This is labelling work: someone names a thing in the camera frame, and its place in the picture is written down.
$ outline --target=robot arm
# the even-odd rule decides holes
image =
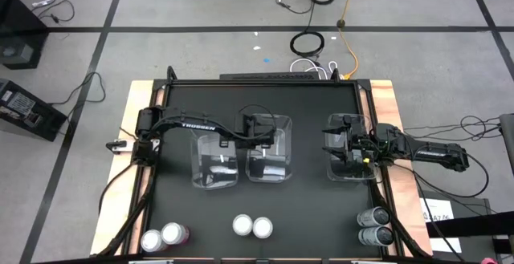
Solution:
[[[349,169],[355,169],[356,165],[364,169],[372,160],[392,164],[397,159],[436,163],[457,172],[469,167],[466,150],[460,145],[416,140],[391,124],[377,124],[368,134],[355,117],[348,115],[343,119],[343,125],[323,132],[346,135],[348,142],[344,147],[324,147],[324,150],[339,158]]]

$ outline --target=pink can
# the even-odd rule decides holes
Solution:
[[[190,237],[189,228],[175,222],[168,223],[161,231],[162,241],[168,245],[181,245]]]

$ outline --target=black equipment box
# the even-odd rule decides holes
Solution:
[[[0,63],[36,68],[49,30],[20,0],[0,0]]]
[[[66,116],[16,83],[0,79],[0,119],[11,123],[0,123],[6,132],[29,132],[53,141]]]

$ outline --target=wooden board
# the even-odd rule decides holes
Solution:
[[[378,121],[381,123],[393,124],[402,129],[402,122],[400,120],[398,105],[396,103],[393,84],[391,81],[372,80],[371,85]],[[130,92],[128,94],[123,123],[121,125],[122,128],[127,131],[133,131],[135,129],[137,113],[140,109],[146,108],[149,105],[152,86],[153,81],[151,80],[132,82]],[[129,138],[129,136],[120,132],[120,138]],[[129,162],[130,153],[128,152],[114,156],[109,180],[121,169],[126,167]],[[397,163],[411,168],[410,162],[407,160],[399,160]],[[391,167],[389,169],[389,176],[394,204],[396,205],[399,220],[406,227],[409,234],[416,240],[419,246],[427,253],[432,254],[430,239],[426,231],[425,220],[422,216],[418,189],[412,173],[401,168]],[[112,237],[114,237],[127,218],[135,178],[136,168],[134,167],[114,183],[110,190],[105,194],[102,213],[100,214],[95,237],[93,239],[91,250],[92,254],[100,252],[111,241]],[[140,217],[133,228],[133,237],[131,246],[129,247],[129,253],[131,254],[137,253],[139,245],[138,240],[141,237],[142,232],[141,224]],[[390,254],[395,254],[393,246],[390,246]]]
[[[372,80],[371,89],[378,122],[392,124],[403,130],[393,83],[390,80]],[[396,160],[394,163],[412,169],[409,160]],[[395,166],[390,167],[388,171],[398,220],[419,246],[428,254],[432,254],[414,175]],[[410,255],[405,245],[404,251],[406,256]]]

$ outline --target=wire bundle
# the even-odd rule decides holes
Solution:
[[[465,124],[464,122],[467,119],[474,119],[477,120],[474,123]],[[432,139],[432,140],[449,140],[449,141],[465,141],[465,140],[472,140],[477,141],[481,139],[491,139],[496,138],[498,136],[502,136],[500,134],[496,134],[493,136],[488,136],[489,133],[497,131],[500,131],[500,124],[499,123],[490,123],[493,120],[498,120],[499,117],[494,117],[487,120],[481,120],[478,116],[464,116],[458,124],[446,124],[446,125],[440,125],[440,126],[424,126],[424,127],[412,127],[412,128],[404,128],[405,131],[413,131],[413,130],[423,130],[423,129],[437,129],[436,132],[430,132],[425,135],[416,136],[409,134],[408,132],[404,132],[406,135],[412,136],[415,139]],[[482,127],[482,132],[471,132],[469,130],[469,127]],[[455,130],[462,130],[465,133],[467,133],[468,137],[460,138],[460,139],[451,139],[451,138],[444,138],[444,137],[438,137],[436,135],[443,134],[445,132],[452,132]]]

